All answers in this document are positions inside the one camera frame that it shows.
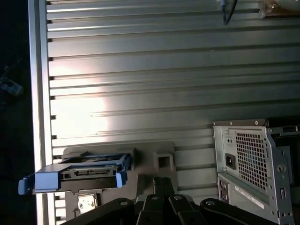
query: screw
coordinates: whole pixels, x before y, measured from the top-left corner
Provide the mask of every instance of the screw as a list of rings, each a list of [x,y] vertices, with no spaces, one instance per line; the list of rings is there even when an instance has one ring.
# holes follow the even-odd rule
[[[182,197],[181,197],[181,196],[179,196],[179,195],[176,195],[176,196],[174,196],[174,199],[175,199],[175,200],[181,200],[181,199],[182,199]]]
[[[277,166],[277,171],[280,172],[280,173],[284,173],[285,172],[285,165],[278,165]]]
[[[209,206],[215,205],[213,201],[207,201],[206,204],[208,204]]]

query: computer power supply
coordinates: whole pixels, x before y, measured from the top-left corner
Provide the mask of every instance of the computer power supply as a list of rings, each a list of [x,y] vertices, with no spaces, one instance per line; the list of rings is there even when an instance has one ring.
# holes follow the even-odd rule
[[[275,223],[293,225],[300,132],[298,126],[271,121],[276,120],[213,123],[219,197]]]

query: rectangular hole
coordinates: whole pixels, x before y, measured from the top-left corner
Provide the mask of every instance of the rectangular hole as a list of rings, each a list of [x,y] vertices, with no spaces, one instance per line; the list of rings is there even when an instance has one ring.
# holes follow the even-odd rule
[[[170,157],[159,157],[158,166],[159,168],[170,168]]]

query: blue drive tray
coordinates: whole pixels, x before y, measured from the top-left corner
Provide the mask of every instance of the blue drive tray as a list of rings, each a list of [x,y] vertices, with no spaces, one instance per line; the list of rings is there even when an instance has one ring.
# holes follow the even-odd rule
[[[19,194],[120,188],[126,184],[130,166],[130,154],[65,156],[20,180]]]

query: metal frame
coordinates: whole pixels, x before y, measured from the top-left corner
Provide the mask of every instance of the metal frame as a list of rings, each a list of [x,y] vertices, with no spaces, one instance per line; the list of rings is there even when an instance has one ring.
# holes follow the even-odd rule
[[[292,201],[290,196],[290,182],[289,182],[289,172],[290,168],[287,159],[290,158],[289,150],[286,148],[277,148],[275,142],[273,141],[271,134],[274,131],[271,128],[265,127],[268,125],[267,121],[262,124],[265,120],[247,120],[246,122],[239,123],[238,121],[220,122],[218,126],[214,126],[214,138],[215,138],[215,148],[217,157],[217,172],[218,177],[226,179],[227,182],[234,183],[236,186],[241,187],[242,183],[248,184],[254,190],[257,190],[250,183],[242,182],[237,176],[238,171],[232,171],[225,165],[225,147],[224,140],[228,136],[231,137],[231,132],[233,130],[243,129],[247,131],[261,131],[262,139],[264,140],[264,145],[266,146],[265,156],[267,164],[267,174],[268,174],[268,187],[264,195],[268,198],[268,202],[264,202],[265,210],[267,210],[268,218],[272,218],[273,221],[280,224],[292,224]],[[278,172],[277,166],[284,165],[286,167],[285,171]],[[285,198],[281,198],[280,190],[285,188]]]
[[[46,1],[29,0],[30,67],[35,170],[52,164]],[[37,224],[55,224],[54,195],[38,194]]]

